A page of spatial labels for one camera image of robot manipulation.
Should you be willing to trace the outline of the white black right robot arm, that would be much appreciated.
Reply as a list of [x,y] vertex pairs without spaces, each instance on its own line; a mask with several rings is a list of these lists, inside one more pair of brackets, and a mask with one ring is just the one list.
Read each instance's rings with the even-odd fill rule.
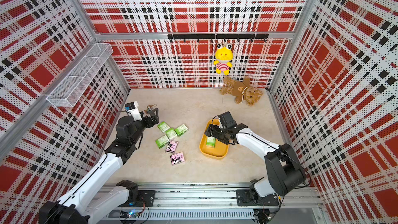
[[205,135],[226,145],[242,145],[265,162],[266,177],[252,183],[245,201],[259,203],[268,196],[284,197],[306,180],[305,170],[289,144],[272,143],[244,124],[229,129],[210,124]]

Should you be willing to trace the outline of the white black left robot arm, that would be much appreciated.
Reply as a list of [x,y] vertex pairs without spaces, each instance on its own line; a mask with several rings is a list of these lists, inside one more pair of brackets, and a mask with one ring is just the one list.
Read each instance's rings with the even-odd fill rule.
[[119,119],[116,139],[105,150],[98,163],[71,190],[57,201],[48,201],[39,210],[40,224],[96,224],[116,207],[126,203],[139,203],[138,185],[129,180],[119,182],[106,196],[93,201],[103,185],[138,150],[144,131],[159,123],[159,110],[148,115],[140,112]]

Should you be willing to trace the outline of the yellow storage tray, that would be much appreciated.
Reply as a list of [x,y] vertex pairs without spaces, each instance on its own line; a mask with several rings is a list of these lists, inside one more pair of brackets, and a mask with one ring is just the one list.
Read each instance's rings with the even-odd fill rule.
[[207,146],[207,136],[203,134],[200,143],[200,151],[203,155],[209,158],[221,160],[228,154],[229,145],[226,145],[220,141],[216,141],[214,148],[211,148]]

